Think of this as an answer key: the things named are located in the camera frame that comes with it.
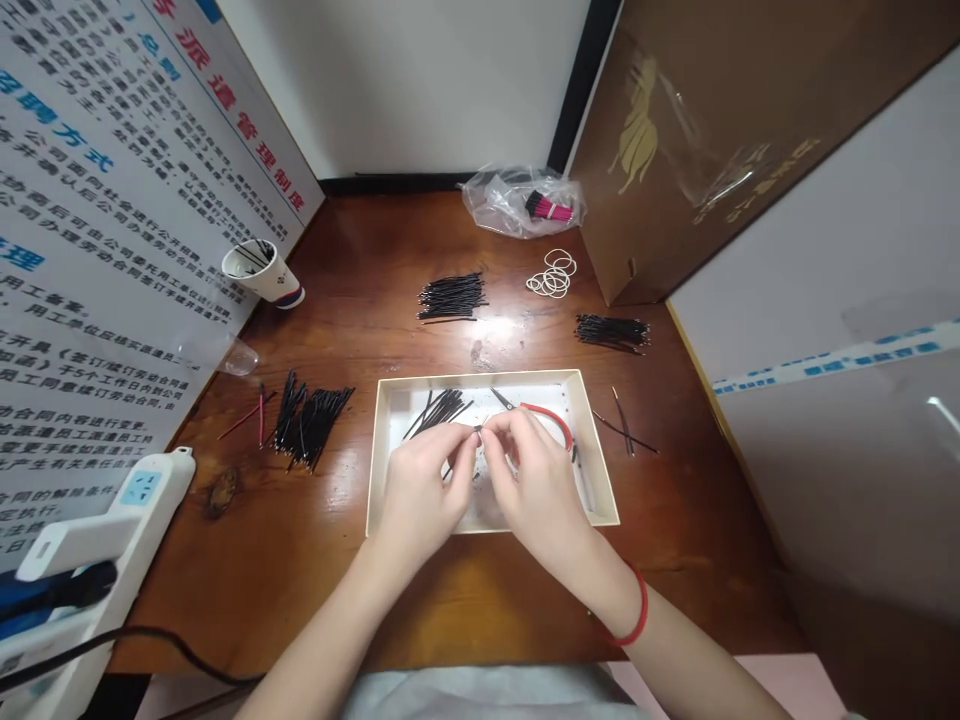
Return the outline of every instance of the electrical outlet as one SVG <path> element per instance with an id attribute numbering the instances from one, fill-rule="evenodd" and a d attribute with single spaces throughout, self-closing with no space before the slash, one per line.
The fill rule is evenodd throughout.
<path id="1" fill-rule="evenodd" d="M 160 473 L 137 471 L 127 483 L 126 490 L 120 498 L 120 504 L 137 505 L 139 507 L 147 505 L 159 484 Z"/>

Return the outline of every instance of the informational poster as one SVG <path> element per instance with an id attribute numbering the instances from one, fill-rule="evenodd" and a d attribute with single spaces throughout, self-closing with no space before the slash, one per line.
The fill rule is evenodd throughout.
<path id="1" fill-rule="evenodd" d="M 212 0 L 0 2 L 0 573 L 162 452 L 286 255 L 316 180 Z"/>

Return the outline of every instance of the wooden table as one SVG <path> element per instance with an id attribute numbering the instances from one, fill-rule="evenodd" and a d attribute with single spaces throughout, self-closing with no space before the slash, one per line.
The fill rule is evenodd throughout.
<path id="1" fill-rule="evenodd" d="M 580 269 L 563 300 L 524 289 L 543 255 L 569 250 Z M 650 584 L 733 653 L 779 653 L 806 643 L 772 575 L 776 553 L 747 484 L 718 431 L 667 310 L 608 311 L 578 231 L 515 240 L 476 228 L 459 195 L 328 201 L 290 263 L 306 288 L 291 312 L 258 310 L 244 338 L 262 358 L 255 378 L 218 376 L 177 444 L 197 474 L 167 532 L 129 622 L 180 633 L 235 674 L 267 670 L 336 586 L 364 539 L 377 380 L 580 368 L 593 407 L 661 450 L 628 457 L 599 434 L 621 525 L 604 535 Z M 480 321 L 422 326 L 416 296 L 432 279 L 482 270 Z M 580 344 L 578 313 L 652 325 L 645 357 Z M 256 402 L 256 382 L 282 391 L 289 368 L 313 388 L 356 386 L 315 476 L 256 447 L 255 422 L 216 440 Z M 272 426 L 279 402 L 267 413 Z M 226 513 L 207 519 L 208 489 L 239 470 Z M 373 641 L 368 669 L 620 657 L 584 608 L 512 535 L 454 536 L 421 570 Z M 187 666 L 167 645 L 125 640 L 113 672 Z"/>

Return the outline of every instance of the red-handled pliers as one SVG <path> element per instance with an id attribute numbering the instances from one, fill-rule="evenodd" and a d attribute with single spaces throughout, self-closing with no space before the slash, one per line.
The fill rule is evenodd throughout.
<path id="1" fill-rule="evenodd" d="M 512 402 L 510 402 L 503 395 L 498 393 L 496 388 L 490 388 L 490 390 L 491 392 L 493 392 L 494 395 L 496 395 L 497 400 L 499 400 L 500 403 L 507 410 L 513 410 L 516 407 Z M 570 448 L 573 447 L 573 435 L 570 434 L 570 428 L 567 427 L 567 424 L 563 421 L 563 419 L 559 415 L 557 415 L 552 410 L 547 410 L 546 408 L 542 408 L 539 405 L 531 405 L 530 403 L 520 403 L 520 407 L 525 407 L 530 412 L 535 412 L 535 413 L 538 413 L 539 415 L 546 415 L 548 418 L 553 420 L 560 427 L 560 432 L 563 433 L 563 442 L 564 442 L 564 447 L 566 451 L 570 452 Z"/>

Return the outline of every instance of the rubber band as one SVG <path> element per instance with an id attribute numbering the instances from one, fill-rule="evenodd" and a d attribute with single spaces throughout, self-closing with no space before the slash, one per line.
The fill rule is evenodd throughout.
<path id="1" fill-rule="evenodd" d="M 637 625 L 633 628 L 633 631 L 627 635 L 625 638 L 615 638 L 613 634 L 607 630 L 603 625 L 600 625 L 604 639 L 613 645 L 614 647 L 627 647 L 633 645 L 637 639 L 640 637 L 640 633 L 643 632 L 643 628 L 647 624 L 647 583 L 643 580 L 643 575 L 640 574 L 640 571 L 637 570 L 633 565 L 627 563 L 627 566 L 633 570 L 634 575 L 637 576 L 637 582 L 640 583 L 640 602 L 643 603 L 640 607 L 640 618 L 637 620 Z"/>
<path id="2" fill-rule="evenodd" d="M 554 253 L 562 255 L 551 261 L 550 256 Z M 554 248 L 543 256 L 543 262 L 547 269 L 529 278 L 526 282 L 527 289 L 537 295 L 557 300 L 565 297 L 570 289 L 570 277 L 577 271 L 577 261 L 566 250 Z"/>

